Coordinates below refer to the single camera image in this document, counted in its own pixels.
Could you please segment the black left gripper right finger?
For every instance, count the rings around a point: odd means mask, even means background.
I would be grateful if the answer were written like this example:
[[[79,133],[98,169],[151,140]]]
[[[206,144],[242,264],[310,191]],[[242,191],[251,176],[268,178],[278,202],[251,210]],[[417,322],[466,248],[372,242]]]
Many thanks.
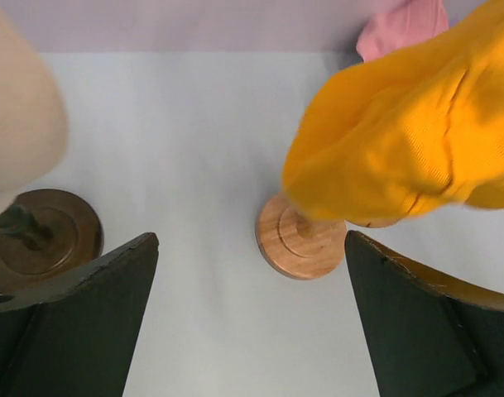
[[[504,396],[504,294],[361,232],[345,253],[381,396]]]

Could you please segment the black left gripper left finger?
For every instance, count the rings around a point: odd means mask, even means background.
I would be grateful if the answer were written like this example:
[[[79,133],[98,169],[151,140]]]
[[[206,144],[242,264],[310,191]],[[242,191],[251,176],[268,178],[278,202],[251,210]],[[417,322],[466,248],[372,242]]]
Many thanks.
[[[0,295],[0,396],[120,396],[156,273],[153,232]]]

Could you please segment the yellow bucket hat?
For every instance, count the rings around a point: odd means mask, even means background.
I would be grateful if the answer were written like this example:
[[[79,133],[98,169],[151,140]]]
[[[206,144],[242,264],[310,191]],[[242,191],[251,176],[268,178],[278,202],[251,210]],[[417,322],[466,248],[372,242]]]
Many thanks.
[[[504,1],[334,75],[301,120],[282,186],[317,220],[504,209]]]

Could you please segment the pink bucket hat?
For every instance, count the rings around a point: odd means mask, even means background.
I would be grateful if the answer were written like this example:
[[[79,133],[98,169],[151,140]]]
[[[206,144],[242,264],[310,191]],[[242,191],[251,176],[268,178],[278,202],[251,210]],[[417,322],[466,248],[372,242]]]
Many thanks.
[[[449,18],[442,1],[406,1],[369,20],[358,36],[356,51],[363,62],[371,62],[430,40],[448,29]]]

